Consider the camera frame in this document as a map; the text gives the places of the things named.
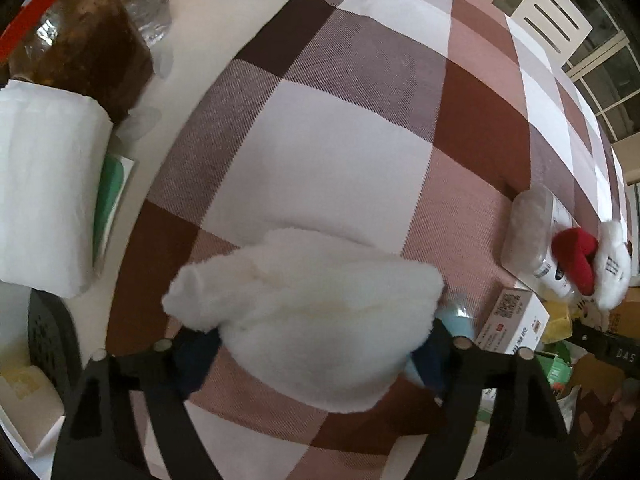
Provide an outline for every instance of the barcode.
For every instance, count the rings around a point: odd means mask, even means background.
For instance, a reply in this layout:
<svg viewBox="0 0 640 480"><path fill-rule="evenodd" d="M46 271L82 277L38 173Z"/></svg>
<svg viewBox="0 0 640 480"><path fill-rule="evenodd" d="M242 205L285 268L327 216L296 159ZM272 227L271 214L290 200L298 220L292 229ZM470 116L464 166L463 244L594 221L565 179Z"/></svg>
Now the barcode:
<svg viewBox="0 0 640 480"><path fill-rule="evenodd" d="M536 278L540 279L543 276L546 276L550 270L551 270L551 265L549 265L549 263L545 262L544 266L538 272L535 272L533 275Z"/></svg>
<svg viewBox="0 0 640 480"><path fill-rule="evenodd" d="M495 311L496 316L505 317L511 319L513 311L516 310L520 297L516 294L505 294L502 297L502 301L498 305Z"/></svg>

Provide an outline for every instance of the white plush toy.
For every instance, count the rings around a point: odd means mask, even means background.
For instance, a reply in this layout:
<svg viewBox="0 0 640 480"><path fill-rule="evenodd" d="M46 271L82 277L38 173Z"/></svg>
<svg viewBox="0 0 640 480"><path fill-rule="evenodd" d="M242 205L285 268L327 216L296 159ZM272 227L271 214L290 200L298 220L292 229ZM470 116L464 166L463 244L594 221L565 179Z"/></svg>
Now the white plush toy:
<svg viewBox="0 0 640 480"><path fill-rule="evenodd" d="M631 279L631 257L620 222L602 223L592 268L595 276L593 303L602 315L602 331L606 332L609 312L625 299Z"/></svg>
<svg viewBox="0 0 640 480"><path fill-rule="evenodd" d="M271 388L329 412L373 407L429 336L437 269L299 229L185 266L162 299L184 326L219 327Z"/></svg>

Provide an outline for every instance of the brown food in plastic bag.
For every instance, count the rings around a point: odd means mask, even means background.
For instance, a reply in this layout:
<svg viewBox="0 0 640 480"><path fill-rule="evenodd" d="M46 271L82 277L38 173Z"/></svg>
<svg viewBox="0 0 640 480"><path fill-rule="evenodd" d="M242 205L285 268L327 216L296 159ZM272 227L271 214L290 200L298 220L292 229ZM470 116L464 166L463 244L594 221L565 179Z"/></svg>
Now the brown food in plastic bag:
<svg viewBox="0 0 640 480"><path fill-rule="evenodd" d="M113 123L153 73L151 52L120 0L58 0L10 56L12 77L96 99Z"/></svg>

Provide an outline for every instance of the checkered tablecloth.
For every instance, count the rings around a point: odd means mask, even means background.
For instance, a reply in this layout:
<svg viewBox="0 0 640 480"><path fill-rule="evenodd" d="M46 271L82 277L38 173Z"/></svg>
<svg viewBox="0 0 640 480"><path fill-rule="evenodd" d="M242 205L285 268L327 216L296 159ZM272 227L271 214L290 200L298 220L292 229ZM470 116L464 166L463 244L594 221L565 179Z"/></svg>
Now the checkered tablecloth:
<svg viewBox="0 0 640 480"><path fill-rule="evenodd" d="M160 299L183 264L284 226L431 262L480 324L515 283L499 253L511 201L532 182L592 234L626 224L622 170L584 98L489 2L290 0L164 162L120 270L108 349L175 333ZM404 380L370 412L331 414L274 392L224 349L187 406L225 480L399 479L441 423Z"/></svg>

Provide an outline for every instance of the white chair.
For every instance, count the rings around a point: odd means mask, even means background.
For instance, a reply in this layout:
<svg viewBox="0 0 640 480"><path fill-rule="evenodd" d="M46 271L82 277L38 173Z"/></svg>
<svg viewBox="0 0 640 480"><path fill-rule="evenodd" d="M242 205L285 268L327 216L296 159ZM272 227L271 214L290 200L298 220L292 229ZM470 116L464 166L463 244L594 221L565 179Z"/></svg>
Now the white chair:
<svg viewBox="0 0 640 480"><path fill-rule="evenodd" d="M591 23L570 0L523 0L511 17L564 65L587 35Z"/></svg>

